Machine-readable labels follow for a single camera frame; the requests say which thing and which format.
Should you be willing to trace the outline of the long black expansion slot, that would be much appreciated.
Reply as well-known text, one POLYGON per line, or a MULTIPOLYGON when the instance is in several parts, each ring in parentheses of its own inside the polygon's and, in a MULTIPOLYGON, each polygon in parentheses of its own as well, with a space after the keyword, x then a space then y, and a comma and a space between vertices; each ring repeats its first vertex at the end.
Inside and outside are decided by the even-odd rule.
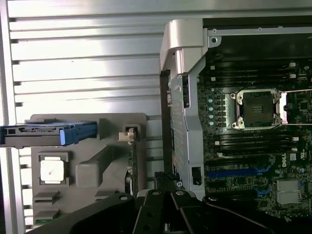
POLYGON ((248 157, 248 158, 224 158, 219 160, 207 161, 209 166, 236 165, 236 164, 257 164, 268 162, 268 157, 248 157))

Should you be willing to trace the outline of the RAM slot black clips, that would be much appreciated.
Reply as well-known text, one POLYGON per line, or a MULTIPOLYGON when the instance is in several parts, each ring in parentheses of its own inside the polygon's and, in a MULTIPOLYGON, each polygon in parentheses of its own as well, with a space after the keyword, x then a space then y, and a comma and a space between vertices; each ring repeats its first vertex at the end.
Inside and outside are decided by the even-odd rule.
POLYGON ((281 134, 229 134, 219 135, 215 139, 226 140, 226 139, 239 139, 239 138, 293 138, 299 137, 299 135, 292 135, 288 133, 281 134))
POLYGON ((210 76, 259 76, 259 75, 277 75, 288 76, 296 74, 293 70, 226 70, 210 72, 210 76))
POLYGON ((290 85, 293 84, 291 81, 261 81, 261 82, 210 82, 208 85, 211 87, 217 87, 217 88, 226 88, 226 87, 249 87, 249 86, 255 86, 255 87, 276 87, 276 86, 284 86, 284 85, 290 85))
POLYGON ((286 146, 286 145, 277 145, 277 146, 220 146, 218 149, 221 151, 273 151, 273 150, 291 150, 292 148, 297 148, 296 146, 286 146))

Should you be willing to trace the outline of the silver CPU chip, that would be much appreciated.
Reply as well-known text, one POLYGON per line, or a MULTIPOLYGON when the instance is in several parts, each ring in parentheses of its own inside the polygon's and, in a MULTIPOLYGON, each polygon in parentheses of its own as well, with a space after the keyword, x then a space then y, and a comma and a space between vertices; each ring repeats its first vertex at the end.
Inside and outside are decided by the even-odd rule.
POLYGON ((64 162, 62 160, 43 160, 40 162, 41 181, 60 184, 64 180, 64 162))

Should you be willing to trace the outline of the green motherboard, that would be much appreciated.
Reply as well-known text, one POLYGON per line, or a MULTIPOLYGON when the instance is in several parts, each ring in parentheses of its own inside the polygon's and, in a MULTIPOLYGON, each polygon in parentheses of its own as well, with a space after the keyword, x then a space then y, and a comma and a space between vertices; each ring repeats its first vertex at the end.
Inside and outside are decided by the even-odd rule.
MULTIPOLYGON (((291 81, 293 84, 276 87, 211 87, 208 84, 209 66, 219 62, 208 62, 206 67, 198 75, 197 79, 197 98, 198 115, 203 132, 203 163, 204 163, 204 187, 207 195, 222 196, 219 192, 262 189, 266 193, 259 195, 255 199, 228 199, 249 205, 269 215, 284 218, 288 220, 312 221, 312 126, 279 126, 268 130, 240 131, 229 127, 230 109, 229 94, 245 89, 277 89, 279 91, 312 89, 312 59, 297 60, 264 60, 264 61, 236 61, 236 62, 296 62, 295 68, 287 69, 269 69, 259 70, 293 70, 297 78, 285 80, 263 80, 263 81, 291 81), (215 137, 229 134, 281 134, 288 133, 299 135, 299 141, 295 143, 265 143, 265 144, 238 144, 231 146, 296 146, 297 153, 284 153, 277 155, 257 155, 240 157, 218 157, 217 152, 263 152, 263 151, 221 151, 220 146, 214 145, 215 137), (268 157, 268 162, 257 164, 236 164, 236 165, 218 165, 209 166, 207 161, 219 160, 224 158, 248 158, 248 157, 268 157), (248 168, 266 168, 271 165, 269 171, 262 175, 254 176, 235 176, 210 178, 207 176, 209 171, 248 169, 248 168), (301 202, 297 204, 280 205, 277 202, 276 182, 278 180, 298 180, 301 185, 301 202)), ((217 71, 237 70, 221 69, 217 71)), ((312 123, 312 92, 288 93, 285 110, 289 123, 312 123)))

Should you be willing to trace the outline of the green RAM stick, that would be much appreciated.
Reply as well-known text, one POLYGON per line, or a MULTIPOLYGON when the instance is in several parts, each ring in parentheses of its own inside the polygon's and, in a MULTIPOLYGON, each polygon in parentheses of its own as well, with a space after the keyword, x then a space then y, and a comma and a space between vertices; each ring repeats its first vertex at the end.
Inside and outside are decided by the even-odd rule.
POLYGON ((56 220, 57 218, 56 219, 37 219, 35 220, 35 226, 42 226, 45 224, 53 223, 56 220))

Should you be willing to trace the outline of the silver chipset heatsink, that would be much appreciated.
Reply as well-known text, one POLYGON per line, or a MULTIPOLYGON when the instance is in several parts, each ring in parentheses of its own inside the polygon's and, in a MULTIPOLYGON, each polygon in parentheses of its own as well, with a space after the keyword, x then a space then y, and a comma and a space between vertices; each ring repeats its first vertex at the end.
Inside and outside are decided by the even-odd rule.
POLYGON ((280 205, 301 202, 301 185, 298 180, 278 180, 276 185, 277 202, 280 205))

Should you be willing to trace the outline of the black and silver PC case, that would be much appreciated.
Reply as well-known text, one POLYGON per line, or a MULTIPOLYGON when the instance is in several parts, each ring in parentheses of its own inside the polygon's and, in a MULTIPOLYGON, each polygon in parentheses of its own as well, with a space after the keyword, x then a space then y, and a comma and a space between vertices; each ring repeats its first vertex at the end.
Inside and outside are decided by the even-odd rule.
POLYGON ((204 187, 203 132, 197 79, 208 62, 312 59, 312 17, 176 19, 167 23, 160 68, 167 99, 164 131, 171 138, 176 186, 197 198, 204 187))

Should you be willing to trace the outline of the grey plastic parts rack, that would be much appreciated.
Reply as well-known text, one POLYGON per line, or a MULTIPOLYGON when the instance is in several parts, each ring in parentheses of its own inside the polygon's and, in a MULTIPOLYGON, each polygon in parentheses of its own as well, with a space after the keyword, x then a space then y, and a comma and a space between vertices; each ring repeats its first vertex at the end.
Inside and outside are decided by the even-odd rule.
POLYGON ((37 122, 95 122, 97 137, 68 146, 31 148, 34 226, 37 219, 61 218, 125 192, 129 148, 127 143, 118 142, 118 134, 126 125, 137 126, 138 191, 147 187, 145 114, 36 114, 28 120, 28 123, 37 122), (64 162, 64 180, 60 184, 41 181, 43 160, 64 162))

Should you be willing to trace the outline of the CPU socket with metal frame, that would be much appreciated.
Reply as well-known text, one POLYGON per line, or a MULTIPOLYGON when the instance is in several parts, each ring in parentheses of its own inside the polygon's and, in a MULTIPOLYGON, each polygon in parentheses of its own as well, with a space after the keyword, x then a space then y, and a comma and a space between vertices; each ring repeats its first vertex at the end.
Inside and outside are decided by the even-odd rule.
POLYGON ((228 95, 229 127, 240 131, 274 129, 283 124, 282 92, 277 89, 243 89, 228 95))

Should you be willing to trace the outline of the black expansion slot blue latch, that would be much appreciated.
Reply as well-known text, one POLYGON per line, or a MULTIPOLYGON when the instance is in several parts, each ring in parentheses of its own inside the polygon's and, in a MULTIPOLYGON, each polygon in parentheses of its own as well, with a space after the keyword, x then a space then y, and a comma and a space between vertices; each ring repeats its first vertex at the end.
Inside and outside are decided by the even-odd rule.
POLYGON ((266 193, 266 190, 254 188, 248 190, 236 190, 236 191, 224 191, 219 192, 222 196, 231 197, 232 199, 255 199, 259 195, 263 195, 266 193))

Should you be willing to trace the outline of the silver CPU socket cover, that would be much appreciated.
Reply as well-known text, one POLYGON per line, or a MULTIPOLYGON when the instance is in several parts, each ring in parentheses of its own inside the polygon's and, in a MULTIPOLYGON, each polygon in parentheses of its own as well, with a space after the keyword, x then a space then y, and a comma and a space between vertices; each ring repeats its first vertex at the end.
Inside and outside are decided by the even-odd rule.
POLYGON ((283 125, 289 125, 288 117, 287 117, 287 110, 285 110, 285 106, 288 105, 287 103, 287 95, 288 92, 282 92, 280 93, 280 99, 279 99, 279 113, 281 118, 281 123, 283 125))

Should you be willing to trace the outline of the hard disk in blue caddy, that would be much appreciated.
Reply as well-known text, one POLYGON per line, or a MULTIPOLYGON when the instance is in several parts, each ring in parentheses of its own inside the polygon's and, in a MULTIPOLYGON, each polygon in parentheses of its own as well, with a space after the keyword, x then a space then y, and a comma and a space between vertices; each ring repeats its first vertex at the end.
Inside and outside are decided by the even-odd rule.
POLYGON ((95 122, 37 122, 0 126, 0 148, 62 147, 96 137, 95 122))

